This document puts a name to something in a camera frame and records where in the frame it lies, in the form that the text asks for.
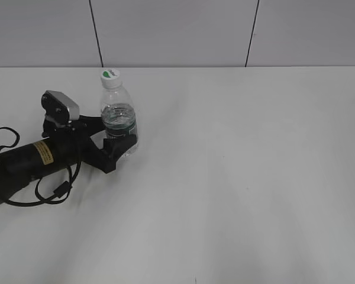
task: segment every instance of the white table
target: white table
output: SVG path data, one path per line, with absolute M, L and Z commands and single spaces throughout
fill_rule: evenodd
M 0 283 L 355 283 L 355 67 L 121 71 L 138 152 L 65 204 L 0 205 Z M 21 145 L 46 89 L 98 114 L 99 69 L 0 69 Z

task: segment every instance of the cable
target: cable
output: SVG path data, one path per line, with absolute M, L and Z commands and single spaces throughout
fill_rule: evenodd
M 16 140 L 14 141 L 14 143 L 11 146 L 0 146 L 0 151 L 4 148 L 14 148 L 17 146 L 18 142 L 20 142 L 20 135 L 17 131 L 15 131 L 14 129 L 10 128 L 10 127 L 0 127 L 0 130 L 8 130 L 10 132 L 12 132 L 14 135 L 16 135 Z

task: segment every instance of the plastic bottle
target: plastic bottle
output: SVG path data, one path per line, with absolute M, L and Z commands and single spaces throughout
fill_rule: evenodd
M 104 87 L 101 98 L 101 118 L 106 127 L 106 136 L 111 139 L 135 134 L 138 138 L 134 104 L 128 91 L 123 87 L 120 71 L 106 69 L 101 72 Z M 132 146 L 125 156 L 133 154 L 138 147 Z

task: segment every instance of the bottle cap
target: bottle cap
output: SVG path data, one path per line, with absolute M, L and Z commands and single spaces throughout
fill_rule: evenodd
M 117 69 L 105 69 L 101 72 L 101 83 L 105 89 L 113 89 L 121 86 L 120 71 Z

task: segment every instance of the black cylindrical motor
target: black cylindrical motor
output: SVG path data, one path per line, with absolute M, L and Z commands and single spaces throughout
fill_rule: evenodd
M 31 181 L 77 163 L 74 139 L 66 132 L 0 153 L 0 195 L 9 199 Z

